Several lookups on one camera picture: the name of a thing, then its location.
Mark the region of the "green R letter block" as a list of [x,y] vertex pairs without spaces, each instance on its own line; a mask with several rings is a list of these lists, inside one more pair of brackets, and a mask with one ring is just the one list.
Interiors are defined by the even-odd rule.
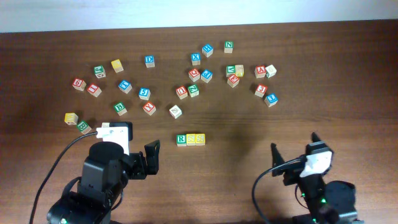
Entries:
[[187,146],[187,137],[185,134],[178,134],[176,138],[177,146],[184,147]]

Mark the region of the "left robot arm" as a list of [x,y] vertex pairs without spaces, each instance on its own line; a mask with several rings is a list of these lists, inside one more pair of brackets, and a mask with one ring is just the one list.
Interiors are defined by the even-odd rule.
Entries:
[[109,223],[111,211],[130,180],[144,180],[159,170],[160,141],[145,153],[125,154],[115,142],[90,147],[82,175],[71,180],[47,214],[49,223]]

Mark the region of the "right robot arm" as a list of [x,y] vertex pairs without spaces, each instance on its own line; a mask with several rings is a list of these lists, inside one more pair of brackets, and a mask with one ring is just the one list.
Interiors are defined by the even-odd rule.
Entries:
[[276,144],[271,144],[272,176],[283,175],[285,186],[296,185],[307,205],[308,214],[292,218],[293,223],[354,223],[358,221],[355,209],[354,184],[335,180],[325,183],[323,177],[330,171],[333,150],[317,134],[311,134],[311,143],[305,154],[285,161]]

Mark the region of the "yellow S block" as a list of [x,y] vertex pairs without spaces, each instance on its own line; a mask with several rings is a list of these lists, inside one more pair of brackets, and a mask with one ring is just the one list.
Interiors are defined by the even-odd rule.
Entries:
[[195,135],[195,145],[196,146],[204,146],[206,144],[206,136],[204,133]]
[[196,145],[196,134],[186,134],[187,145],[195,146]]

